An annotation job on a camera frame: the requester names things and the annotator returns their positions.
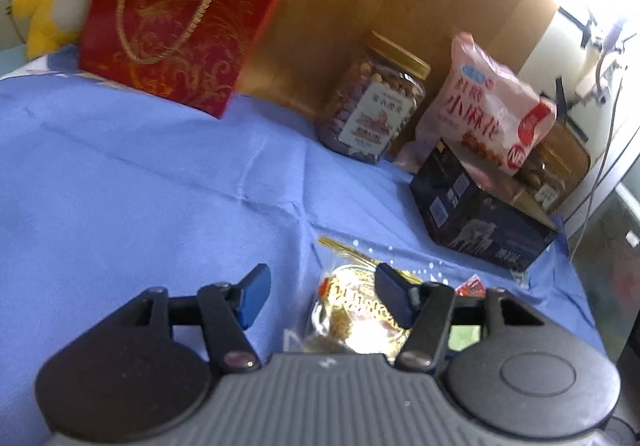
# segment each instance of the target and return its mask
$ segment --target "small red packet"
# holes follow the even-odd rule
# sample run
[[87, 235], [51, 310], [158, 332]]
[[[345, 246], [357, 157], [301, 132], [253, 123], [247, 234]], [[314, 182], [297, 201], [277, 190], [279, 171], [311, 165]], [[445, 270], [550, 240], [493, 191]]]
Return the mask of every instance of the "small red packet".
[[478, 275], [475, 274], [456, 289], [456, 294], [470, 298], [484, 298], [486, 297], [486, 288]]

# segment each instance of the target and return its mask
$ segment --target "jar label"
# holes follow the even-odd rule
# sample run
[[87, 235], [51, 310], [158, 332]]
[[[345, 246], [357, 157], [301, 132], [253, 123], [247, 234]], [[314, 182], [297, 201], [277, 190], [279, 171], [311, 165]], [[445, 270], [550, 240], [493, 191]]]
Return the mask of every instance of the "jar label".
[[558, 199], [560, 193], [558, 193], [554, 188], [549, 186], [549, 184], [544, 184], [536, 193], [534, 197], [536, 202], [542, 206], [542, 209], [545, 211], [548, 210], [551, 205]]
[[414, 102], [381, 82], [374, 82], [360, 99], [338, 140], [353, 153], [380, 155], [411, 114]]

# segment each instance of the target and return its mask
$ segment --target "plastic snack package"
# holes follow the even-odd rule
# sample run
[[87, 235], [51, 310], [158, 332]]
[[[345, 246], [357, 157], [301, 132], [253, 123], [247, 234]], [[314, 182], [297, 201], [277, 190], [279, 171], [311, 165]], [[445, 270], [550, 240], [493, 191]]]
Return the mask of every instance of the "plastic snack package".
[[[324, 278], [311, 310], [305, 352], [383, 353], [393, 361], [409, 330], [400, 328], [375, 293], [377, 260], [322, 237]], [[412, 282], [422, 283], [408, 275]]]
[[478, 275], [475, 274], [456, 289], [456, 294], [471, 298], [486, 298], [486, 287], [482, 284], [482, 280]]
[[492, 60], [470, 34], [453, 39], [451, 59], [444, 86], [418, 121], [416, 143], [401, 151], [397, 165], [416, 171], [442, 138], [514, 175], [551, 130], [556, 105]]

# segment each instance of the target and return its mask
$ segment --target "wooden wall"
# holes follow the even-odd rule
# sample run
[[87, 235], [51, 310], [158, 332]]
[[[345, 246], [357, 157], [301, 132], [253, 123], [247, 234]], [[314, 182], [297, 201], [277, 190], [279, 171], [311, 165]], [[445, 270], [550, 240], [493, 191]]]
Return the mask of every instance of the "wooden wall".
[[518, 71], [555, 10], [553, 0], [283, 0], [239, 90], [313, 117], [362, 35], [374, 29], [431, 65], [426, 84], [433, 98], [449, 71], [453, 34], [471, 32]]

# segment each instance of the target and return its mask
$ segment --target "white label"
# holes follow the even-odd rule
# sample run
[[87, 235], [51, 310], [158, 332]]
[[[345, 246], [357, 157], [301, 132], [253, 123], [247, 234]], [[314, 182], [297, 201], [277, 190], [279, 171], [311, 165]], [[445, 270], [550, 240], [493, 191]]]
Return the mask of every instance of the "white label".
[[447, 219], [449, 218], [449, 214], [447, 213], [447, 210], [445, 209], [439, 197], [437, 197], [431, 203], [429, 211], [431, 212], [431, 216], [433, 217], [433, 220], [435, 221], [438, 228], [440, 228], [443, 223], [447, 222]]
[[461, 197], [462, 193], [466, 191], [469, 187], [469, 179], [466, 178], [466, 175], [461, 173], [460, 177], [456, 178], [456, 181], [453, 183], [453, 189], [456, 194]]
[[351, 113], [338, 140], [358, 152], [380, 155], [413, 106], [405, 96], [374, 82]]
[[322, 368], [332, 368], [332, 366], [335, 366], [337, 364], [338, 362], [331, 357], [318, 361], [318, 365], [322, 366]]
[[633, 231], [629, 231], [628, 233], [626, 233], [626, 241], [629, 242], [629, 245], [632, 248], [636, 248], [640, 243], [640, 238], [638, 238], [638, 235], [636, 235], [636, 233], [634, 233]]
[[549, 209], [552, 204], [558, 199], [560, 194], [549, 184], [544, 184], [536, 193], [534, 197], [536, 202], [542, 206], [542, 209]]

